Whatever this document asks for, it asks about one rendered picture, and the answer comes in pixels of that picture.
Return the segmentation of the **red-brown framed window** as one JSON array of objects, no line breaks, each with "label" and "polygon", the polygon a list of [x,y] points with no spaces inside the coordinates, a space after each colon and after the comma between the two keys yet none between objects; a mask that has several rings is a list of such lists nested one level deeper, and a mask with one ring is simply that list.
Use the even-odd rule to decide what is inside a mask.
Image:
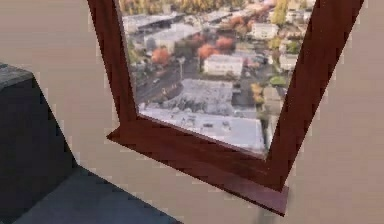
[{"label": "red-brown framed window", "polygon": [[108,139],[284,215],[286,179],[364,0],[317,0],[264,158],[139,115],[116,0],[87,0],[120,125]]}]

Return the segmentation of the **dark grey cabinet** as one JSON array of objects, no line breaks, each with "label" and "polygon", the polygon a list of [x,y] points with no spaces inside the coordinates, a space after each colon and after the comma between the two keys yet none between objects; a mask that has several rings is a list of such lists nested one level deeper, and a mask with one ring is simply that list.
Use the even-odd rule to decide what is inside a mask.
[{"label": "dark grey cabinet", "polygon": [[12,224],[77,163],[30,71],[0,62],[0,224]]}]

